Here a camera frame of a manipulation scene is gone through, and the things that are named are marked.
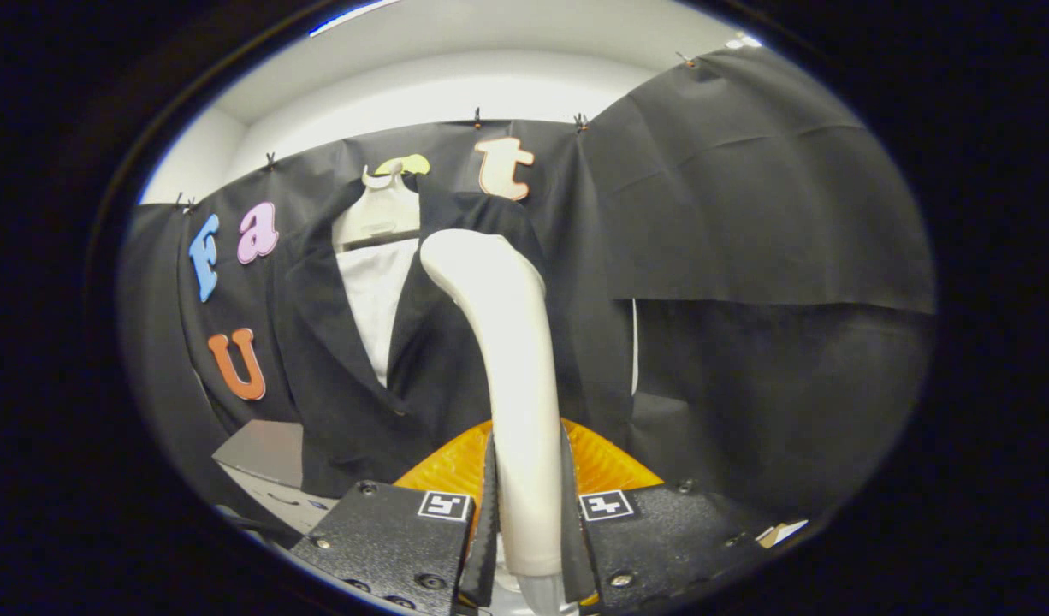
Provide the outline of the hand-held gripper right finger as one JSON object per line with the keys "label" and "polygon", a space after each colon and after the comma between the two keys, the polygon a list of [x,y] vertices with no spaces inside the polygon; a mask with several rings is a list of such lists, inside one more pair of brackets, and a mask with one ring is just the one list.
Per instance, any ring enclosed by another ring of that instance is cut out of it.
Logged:
{"label": "hand-held gripper right finger", "polygon": [[569,603],[641,613],[723,589],[766,558],[763,511],[691,479],[667,483],[583,425],[562,428]]}

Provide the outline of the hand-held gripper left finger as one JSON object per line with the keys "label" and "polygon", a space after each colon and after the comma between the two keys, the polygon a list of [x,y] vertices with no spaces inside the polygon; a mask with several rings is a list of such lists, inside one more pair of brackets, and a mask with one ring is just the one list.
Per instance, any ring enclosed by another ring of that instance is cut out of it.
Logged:
{"label": "hand-held gripper left finger", "polygon": [[475,615],[494,594],[495,483],[492,425],[481,423],[395,483],[355,483],[291,554],[350,593]]}

